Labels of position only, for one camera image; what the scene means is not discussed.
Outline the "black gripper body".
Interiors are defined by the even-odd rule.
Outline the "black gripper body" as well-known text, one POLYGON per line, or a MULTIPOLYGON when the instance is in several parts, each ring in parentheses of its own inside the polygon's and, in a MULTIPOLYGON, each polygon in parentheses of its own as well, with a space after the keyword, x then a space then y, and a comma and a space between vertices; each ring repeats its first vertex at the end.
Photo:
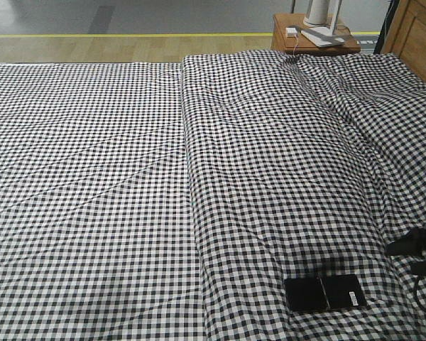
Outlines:
POLYGON ((386 246, 388 256, 421 256, 426 250, 426 229, 414 228, 386 246))

